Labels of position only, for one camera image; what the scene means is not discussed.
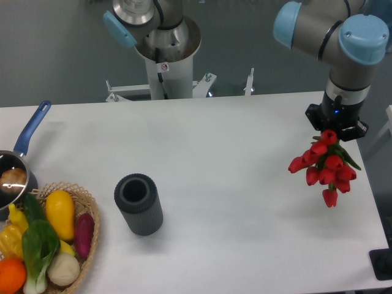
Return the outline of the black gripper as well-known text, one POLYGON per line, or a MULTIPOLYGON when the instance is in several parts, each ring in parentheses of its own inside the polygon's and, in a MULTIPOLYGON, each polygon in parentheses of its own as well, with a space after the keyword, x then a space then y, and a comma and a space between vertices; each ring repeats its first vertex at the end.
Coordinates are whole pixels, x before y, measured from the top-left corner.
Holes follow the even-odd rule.
POLYGON ((333 130, 339 140, 351 141, 364 137, 368 131, 368 125, 359 117, 363 104, 343 104, 341 95, 333 100, 324 91, 321 104, 310 104, 305 114, 315 130, 333 130))

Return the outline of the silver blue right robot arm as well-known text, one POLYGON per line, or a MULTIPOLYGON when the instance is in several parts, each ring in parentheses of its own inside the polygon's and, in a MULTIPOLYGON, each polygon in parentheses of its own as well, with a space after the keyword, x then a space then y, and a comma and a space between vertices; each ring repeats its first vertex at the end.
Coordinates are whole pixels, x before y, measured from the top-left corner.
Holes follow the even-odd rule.
POLYGON ((331 129, 342 141, 368 131, 360 110, 390 36, 382 19, 362 14, 364 6, 365 1, 290 1, 273 25, 279 43, 329 65, 322 102, 308 106, 306 116, 315 130, 331 129))

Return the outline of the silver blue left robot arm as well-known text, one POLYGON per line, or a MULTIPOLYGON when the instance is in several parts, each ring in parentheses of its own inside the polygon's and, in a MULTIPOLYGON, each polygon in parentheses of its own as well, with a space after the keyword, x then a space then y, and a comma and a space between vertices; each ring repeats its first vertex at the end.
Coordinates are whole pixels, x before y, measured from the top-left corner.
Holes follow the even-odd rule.
POLYGON ((156 29, 170 30, 183 20, 183 2, 168 1, 113 1, 103 21, 114 39, 132 48, 156 29))

